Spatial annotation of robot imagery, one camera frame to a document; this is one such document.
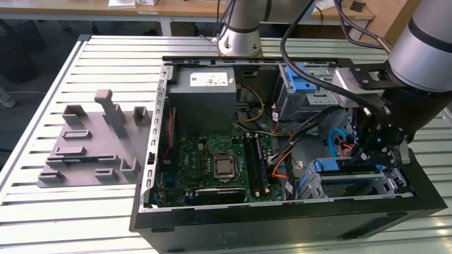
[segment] screw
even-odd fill
[[[362,156],[362,159],[363,159],[363,160],[367,160],[367,155],[366,155],[366,153],[362,153],[360,156]]]
[[[368,117],[372,116],[372,112],[371,112],[371,110],[368,110],[367,107],[363,109],[363,111],[364,111],[364,114],[366,114]]]
[[[387,113],[387,115],[391,115],[391,110],[387,108],[387,106],[383,107],[384,113]]]

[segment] wire bundle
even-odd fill
[[[290,155],[291,155],[291,152],[294,151],[295,144],[300,140],[300,136],[304,135],[314,127],[316,127],[320,124],[320,122],[323,121],[323,119],[326,118],[326,116],[330,113],[332,113],[334,111],[340,110],[340,109],[343,109],[340,106],[330,106],[328,108],[326,108],[323,111],[320,111],[316,115],[314,115],[308,120],[306,120],[300,124],[299,128],[296,129],[296,131],[290,136],[287,147],[271,159],[271,162],[278,161],[278,164],[276,164],[274,172],[272,172],[272,177],[287,178],[286,175],[278,174],[278,169],[279,169],[283,161],[287,158],[291,158]]]

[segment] blue plastic tab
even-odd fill
[[[298,65],[299,69],[306,71],[306,68],[303,65]],[[287,75],[288,78],[294,84],[294,91],[296,93],[315,93],[318,91],[318,87],[311,84],[308,81],[304,80],[291,69],[291,67],[287,67]]]
[[[306,181],[308,180],[308,175],[304,174],[304,177],[302,178],[302,180],[299,181],[299,186],[298,186],[298,189],[300,189],[306,183]]]
[[[318,160],[322,165],[323,172],[339,171],[339,165],[336,160]]]
[[[314,162],[314,167],[316,168],[316,172],[322,172],[323,166],[320,165],[320,162],[319,162],[319,161],[315,161],[315,162]]]

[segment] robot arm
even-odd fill
[[[300,10],[308,8],[307,3],[311,1],[231,0],[219,38],[220,54],[258,56],[260,22],[294,22]],[[355,108],[354,161],[407,164],[407,143],[452,100],[451,13],[450,0],[424,0],[394,49],[383,47],[391,51],[390,60],[336,72],[334,85],[359,94],[386,112],[384,117],[376,116],[338,95],[340,106]]]

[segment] aluminum table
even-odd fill
[[[263,39],[264,56],[280,56],[279,39]],[[294,57],[382,62],[383,51],[342,40],[290,40]],[[99,111],[98,89],[111,89],[124,111],[154,108],[162,56],[215,56],[196,37],[92,36],[78,41],[55,83],[0,173],[0,253],[156,253],[128,231],[135,185],[40,189],[35,183],[70,104]],[[435,187],[452,207],[452,125],[444,111],[411,144]],[[411,220],[368,239],[219,250],[210,253],[451,253],[452,208]]]

